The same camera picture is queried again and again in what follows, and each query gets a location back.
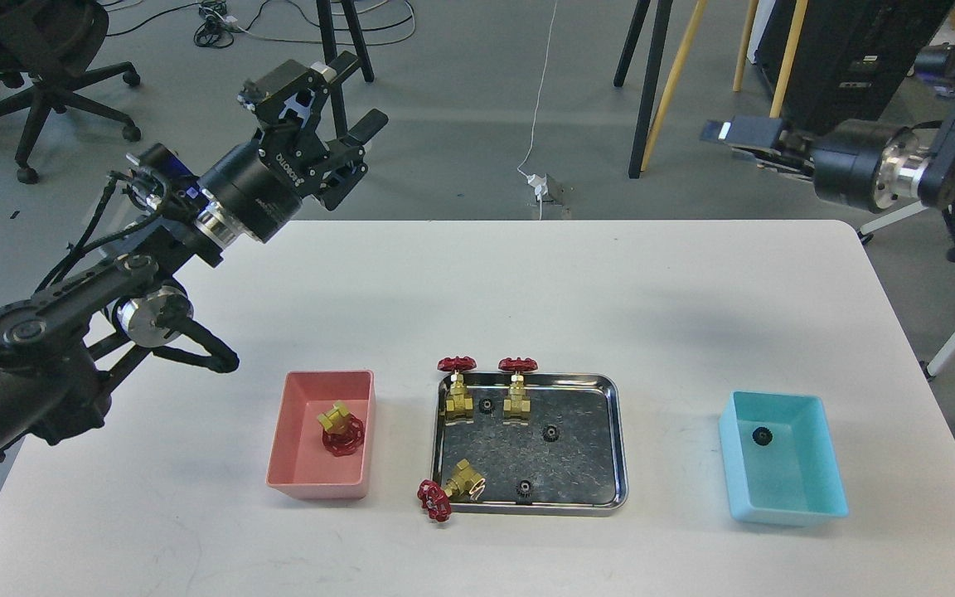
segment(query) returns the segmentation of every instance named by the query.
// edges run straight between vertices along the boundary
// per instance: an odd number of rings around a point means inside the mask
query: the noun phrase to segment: stainless steel tray
[[[466,458],[485,476],[485,491],[473,502],[452,502],[455,512],[607,515],[628,495],[618,389],[602,375],[526,374],[531,414],[527,424],[505,423],[503,400],[509,373],[474,373],[463,379],[474,400],[472,420],[444,419],[450,377],[437,388],[437,424],[432,479],[442,483]],[[490,398],[492,413],[478,409]],[[558,439],[543,438],[554,425]],[[518,492],[531,485],[528,498]]]

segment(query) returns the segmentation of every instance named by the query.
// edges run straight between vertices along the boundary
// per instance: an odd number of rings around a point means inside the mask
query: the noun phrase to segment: white cable
[[[367,7],[367,8],[364,8],[364,10],[356,11],[356,14],[357,14],[357,15],[361,15],[361,14],[364,14],[364,12],[374,11],[375,8],[384,7],[384,5],[386,5],[386,4],[388,4],[388,3],[390,3],[390,0],[382,0],[382,1],[379,2],[378,4],[375,4],[374,7]],[[344,17],[344,16],[345,16],[345,13],[344,13],[344,12],[330,12],[330,14],[333,15],[333,16],[335,16],[335,17]]]
[[[545,82],[545,76],[547,75],[547,57],[550,56],[550,31],[552,27],[555,26],[555,12],[558,12],[558,0],[555,0],[555,7],[550,10],[550,23],[547,24],[547,48],[545,49],[545,68],[541,72],[541,86],[537,88],[537,105],[533,109],[533,129],[530,129],[530,150],[526,152],[526,157],[522,159],[522,162],[519,163],[516,170],[523,177],[528,178],[530,175],[522,172],[522,166],[526,165],[528,159],[530,159],[530,154],[533,153],[533,143],[536,140],[537,136],[537,112],[541,109],[541,92],[543,91],[543,82]],[[543,211],[543,201],[538,201],[541,204],[541,211]]]

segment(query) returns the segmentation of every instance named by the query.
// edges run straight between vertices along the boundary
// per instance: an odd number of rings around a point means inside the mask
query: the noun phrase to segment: red valve handwheel
[[[363,445],[363,420],[355,415],[348,416],[348,427],[340,434],[327,434],[322,431],[322,446],[334,456],[349,456],[355,454]]]
[[[537,362],[533,359],[523,359],[522,357],[507,358],[500,361],[500,371],[514,371],[515,373],[526,373],[527,371],[537,370]]]
[[[422,481],[418,485],[418,499],[429,518],[444,522],[451,517],[452,505],[448,502],[448,494],[437,483],[429,479]]]
[[[444,357],[437,362],[437,369],[440,371],[470,371],[476,362],[470,357]]]

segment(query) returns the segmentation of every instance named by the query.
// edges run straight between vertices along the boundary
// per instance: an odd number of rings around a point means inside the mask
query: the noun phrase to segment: gray floor
[[[315,15],[310,0],[302,5]],[[231,6],[240,22],[255,15],[254,2]],[[114,12],[110,30],[130,27],[164,7],[169,4],[148,2]],[[414,37],[371,48],[376,83],[361,82],[357,75],[346,85],[353,121],[371,107],[390,115],[390,125],[371,145],[371,173],[337,211],[328,214],[311,201],[300,218],[535,218],[530,188],[515,167],[530,142],[552,7],[552,0],[414,1]],[[747,73],[743,92],[731,92],[744,10],[743,3],[726,3],[706,14],[651,170],[632,181],[625,170],[645,50],[638,52],[626,86],[610,85],[632,4],[600,3],[594,11],[590,2],[561,1],[536,144],[523,168],[552,174],[569,188],[568,208],[549,209],[546,216],[838,219],[852,226],[872,218],[823,203],[810,186],[761,172],[733,159],[727,148],[697,140],[705,119],[767,112],[769,99],[753,72]],[[673,15],[671,45],[682,34],[687,12],[680,7]],[[374,27],[406,14],[405,5],[394,0],[363,19]],[[318,38],[287,3],[269,4],[261,19],[255,30],[262,35]],[[109,39],[95,62],[132,61],[143,76],[136,90],[109,80],[85,91],[130,113],[143,129],[140,143],[126,143],[117,124],[88,114],[51,114],[31,159],[42,181],[23,186],[14,180],[12,165],[23,114],[0,118],[0,305],[27,296],[60,258],[90,215],[106,171],[128,166],[125,152],[162,141],[202,172],[253,133],[253,118],[235,102],[242,80],[258,78],[287,58],[310,64],[322,56],[318,46],[246,37],[229,49],[198,49],[191,42],[198,23],[196,8],[166,15]],[[406,30],[367,39],[391,41]],[[663,79],[671,49],[668,53]],[[0,98],[6,94],[0,87]],[[940,109],[924,87],[907,80],[886,117],[909,124],[937,117]],[[117,230],[132,216],[129,208],[110,208],[104,228]],[[955,265],[943,258],[949,246],[939,215],[931,212],[880,231],[868,246],[918,359],[931,358],[955,329]],[[268,250],[275,250],[274,242]],[[641,260],[637,267],[644,267]],[[955,434],[955,360],[932,388]],[[5,472],[7,465],[0,465],[0,484]]]

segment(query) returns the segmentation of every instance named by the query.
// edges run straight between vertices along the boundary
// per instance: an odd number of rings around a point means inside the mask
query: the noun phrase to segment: light blue bin
[[[766,445],[754,438],[761,427]],[[850,513],[820,398],[732,392],[720,451],[736,521],[807,527]]]

